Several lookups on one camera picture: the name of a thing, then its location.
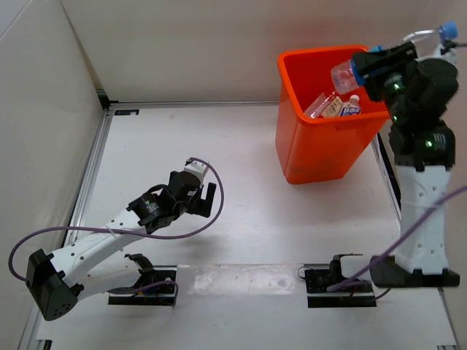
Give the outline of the blue label purple cap bottle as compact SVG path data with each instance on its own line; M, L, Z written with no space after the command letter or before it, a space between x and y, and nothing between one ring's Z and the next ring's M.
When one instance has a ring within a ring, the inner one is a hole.
M401 42L398 43L396 46L399 46L400 44L404 44L405 42L412 42L415 45L415 48L417 51L417 58L396 69L390 69L389 71L402 69L409 63L414 63L415 61L418 61L417 59L419 58L419 55L423 51L427 50L428 48L435 47L438 43L443 43L443 44L446 44L448 42L455 43L455 40L457 39L457 37L458 37L458 27L454 21L449 21L447 23L444 23L435 29L415 31L405 36L401 40ZM376 46L370 49L369 51L364 51L364 52L371 52L372 50L373 51L384 50L387 48L390 48L390 47L383 47L382 45L379 45L379 46ZM331 69L331 80L333 82L333 86L335 90L340 94L345 94L345 93L349 93L351 91L356 90L357 88L365 85L365 83L369 81L371 77L373 76L370 76L367 79L362 79L361 77L355 76L355 70L352 67L352 57L349 60L343 63L340 63Z

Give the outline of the white blue label bottle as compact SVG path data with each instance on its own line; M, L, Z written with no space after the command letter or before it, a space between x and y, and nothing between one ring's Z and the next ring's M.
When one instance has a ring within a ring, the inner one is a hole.
M346 117L351 115L358 115L361 113L360 96L351 95L349 100L342 104L341 110L338 114L339 117Z

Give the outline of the yellow label plastic bottle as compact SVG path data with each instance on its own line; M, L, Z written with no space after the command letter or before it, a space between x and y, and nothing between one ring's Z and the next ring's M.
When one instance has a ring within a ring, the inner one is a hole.
M343 101L336 91L321 93L304 111L312 119L336 117L343 106Z

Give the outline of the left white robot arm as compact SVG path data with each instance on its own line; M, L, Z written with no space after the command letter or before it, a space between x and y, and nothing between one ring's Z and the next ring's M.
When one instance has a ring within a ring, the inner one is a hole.
M157 239L156 231L183 214L214 223L217 185L204 184L209 171L206 164L191 158L182 171L170 173L168 184L151 187L103 227L87 227L85 237L50 253L33 252L25 283L43 319L55 321L99 293L135 295L158 287L150 261L124 249L143 238Z

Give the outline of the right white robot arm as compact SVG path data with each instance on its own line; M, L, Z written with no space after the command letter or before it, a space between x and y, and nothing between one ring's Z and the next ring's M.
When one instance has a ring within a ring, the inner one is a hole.
M443 288L460 284L449 268L444 247L445 205L455 165L455 134L442 120L458 91L455 51L442 39L428 55L412 41L355 53L332 72L339 93L365 89L382 102L392 121L390 146L401 191L399 239L369 259L344 255L328 272L329 292L353 284L377 287Z

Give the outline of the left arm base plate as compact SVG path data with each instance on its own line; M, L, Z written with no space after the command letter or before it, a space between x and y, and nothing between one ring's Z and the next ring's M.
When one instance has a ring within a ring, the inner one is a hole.
M111 306L169 306L175 307L178 296L176 283L177 266L159 265L144 273L134 289L152 285L151 288L130 295L109 294L107 304Z

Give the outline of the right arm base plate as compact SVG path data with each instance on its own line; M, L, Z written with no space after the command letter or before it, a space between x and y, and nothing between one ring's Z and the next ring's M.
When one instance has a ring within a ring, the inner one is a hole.
M349 287L329 292L329 286L344 280L338 268L323 264L304 264L298 268L297 275L305 282L308 308L371 308L377 306L376 295L368 282L357 280Z

